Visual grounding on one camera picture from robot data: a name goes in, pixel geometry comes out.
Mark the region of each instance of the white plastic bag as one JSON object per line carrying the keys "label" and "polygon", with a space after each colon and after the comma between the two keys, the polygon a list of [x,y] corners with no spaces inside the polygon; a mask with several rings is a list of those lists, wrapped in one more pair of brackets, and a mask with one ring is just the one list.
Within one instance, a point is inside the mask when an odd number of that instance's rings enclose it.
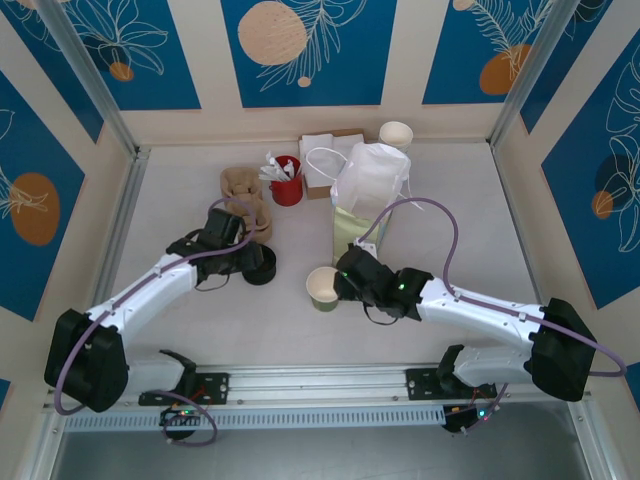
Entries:
{"label": "white plastic bag", "polygon": [[397,199],[410,168],[411,160],[400,150],[381,143],[358,143],[331,187],[333,204],[374,220]]}

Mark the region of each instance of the white string handle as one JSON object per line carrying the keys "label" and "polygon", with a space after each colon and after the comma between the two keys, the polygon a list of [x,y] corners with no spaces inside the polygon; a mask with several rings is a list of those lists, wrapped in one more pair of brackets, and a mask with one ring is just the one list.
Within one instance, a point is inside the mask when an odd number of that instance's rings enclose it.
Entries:
{"label": "white string handle", "polygon": [[[320,170],[318,167],[316,167],[313,163],[311,163],[311,162],[309,161],[309,155],[311,155],[311,154],[312,154],[313,152],[315,152],[316,150],[326,150],[327,152],[336,153],[336,154],[338,154],[338,155],[342,158],[342,160],[344,160],[344,163],[349,162],[349,160],[347,160],[347,157],[345,157],[344,155],[342,155],[342,154],[341,154],[340,152],[338,152],[337,150],[333,150],[332,148],[327,148],[327,147],[315,147],[315,148],[312,148],[311,150],[309,150],[309,151],[307,152],[307,155],[304,157],[304,158],[305,158],[305,161],[307,162],[307,165],[309,165],[311,168],[313,168],[313,169],[314,169],[316,172],[318,172],[319,174],[321,174],[321,175],[323,175],[323,176],[327,177],[328,179],[333,180],[333,181],[335,182],[335,181],[336,181],[336,179],[335,179],[335,178],[333,178],[331,175],[329,175],[329,174],[327,174],[327,173],[323,172],[322,170]],[[336,195],[338,195],[338,187],[336,186],[336,184],[335,184],[335,183],[334,183],[334,187],[335,187],[335,193],[336,193]]]}
{"label": "white string handle", "polygon": [[[411,175],[409,175],[407,177],[407,190],[409,190],[409,198],[413,198],[413,193],[411,193]],[[400,193],[400,196],[404,199],[406,199],[407,197],[405,197],[404,195],[402,195],[402,193]],[[411,205],[413,205],[416,208],[419,208],[420,210],[422,210],[423,212],[426,212],[426,210],[424,208],[422,208],[420,205],[418,205],[416,202],[411,202]]]}

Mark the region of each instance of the orange circle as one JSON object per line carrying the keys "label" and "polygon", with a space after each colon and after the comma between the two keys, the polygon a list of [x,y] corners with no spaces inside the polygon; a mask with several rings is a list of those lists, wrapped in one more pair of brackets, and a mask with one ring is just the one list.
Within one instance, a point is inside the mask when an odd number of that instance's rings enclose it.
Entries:
{"label": "orange circle", "polygon": [[113,75],[113,78],[121,82],[130,82],[133,80],[133,70],[126,63],[113,62],[109,66],[109,73]]}
{"label": "orange circle", "polygon": [[480,74],[480,89],[487,95],[509,93],[530,50],[531,45],[516,45],[489,60]]}
{"label": "orange circle", "polygon": [[591,202],[593,213],[601,220],[608,218],[613,212],[613,197],[605,190],[596,193]]}
{"label": "orange circle", "polygon": [[60,198],[51,180],[39,173],[20,175],[13,182],[9,198],[16,204],[11,209],[16,233],[31,245],[48,245],[60,222]]}

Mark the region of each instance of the red pencil holder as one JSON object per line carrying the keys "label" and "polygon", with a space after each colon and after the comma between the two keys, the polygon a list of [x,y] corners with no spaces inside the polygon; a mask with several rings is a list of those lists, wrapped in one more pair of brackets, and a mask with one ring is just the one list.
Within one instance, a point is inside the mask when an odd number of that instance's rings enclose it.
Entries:
{"label": "red pencil holder", "polygon": [[288,182],[271,182],[271,186],[269,187],[273,194],[273,201],[283,207],[291,207],[302,200],[302,172],[300,171],[300,161],[290,155],[276,157],[276,162],[278,162],[282,168],[289,163],[289,160],[293,162],[293,171],[295,172],[293,180]]}

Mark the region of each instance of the white paper cup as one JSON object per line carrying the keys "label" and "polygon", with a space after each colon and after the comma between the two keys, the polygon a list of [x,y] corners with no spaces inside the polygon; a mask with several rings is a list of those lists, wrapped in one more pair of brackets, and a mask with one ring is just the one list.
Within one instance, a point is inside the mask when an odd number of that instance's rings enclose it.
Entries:
{"label": "white paper cup", "polygon": [[313,306],[321,312],[330,312],[338,306],[338,294],[333,289],[336,272],[333,267],[320,267],[307,277],[307,292]]}
{"label": "white paper cup", "polygon": [[402,122],[387,122],[380,127],[378,143],[384,143],[407,153],[413,140],[413,130]]}

